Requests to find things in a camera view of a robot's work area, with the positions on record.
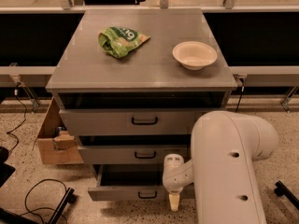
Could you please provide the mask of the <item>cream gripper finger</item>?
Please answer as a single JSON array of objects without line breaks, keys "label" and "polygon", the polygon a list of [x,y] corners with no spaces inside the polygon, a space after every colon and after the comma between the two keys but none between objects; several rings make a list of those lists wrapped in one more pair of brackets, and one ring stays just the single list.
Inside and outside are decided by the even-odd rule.
[{"label": "cream gripper finger", "polygon": [[169,194],[170,209],[173,212],[177,212],[178,207],[179,207],[179,200],[180,200],[179,193],[170,193]]}]

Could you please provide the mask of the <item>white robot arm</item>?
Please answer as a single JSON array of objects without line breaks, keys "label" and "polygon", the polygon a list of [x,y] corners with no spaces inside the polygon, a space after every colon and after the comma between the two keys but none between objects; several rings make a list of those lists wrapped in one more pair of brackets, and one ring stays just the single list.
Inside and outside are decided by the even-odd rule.
[{"label": "white robot arm", "polygon": [[191,159],[164,158],[163,184],[176,212],[180,193],[192,184],[199,224],[266,224],[253,162],[269,158],[278,133],[267,120],[212,111],[192,128]]}]

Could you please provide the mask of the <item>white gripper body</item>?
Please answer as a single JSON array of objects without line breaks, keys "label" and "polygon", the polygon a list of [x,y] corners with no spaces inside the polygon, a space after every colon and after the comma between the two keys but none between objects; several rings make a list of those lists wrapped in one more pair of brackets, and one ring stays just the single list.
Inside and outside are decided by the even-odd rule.
[{"label": "white gripper body", "polygon": [[170,194],[181,193],[192,182],[192,161],[185,162],[179,154],[164,157],[163,185]]}]

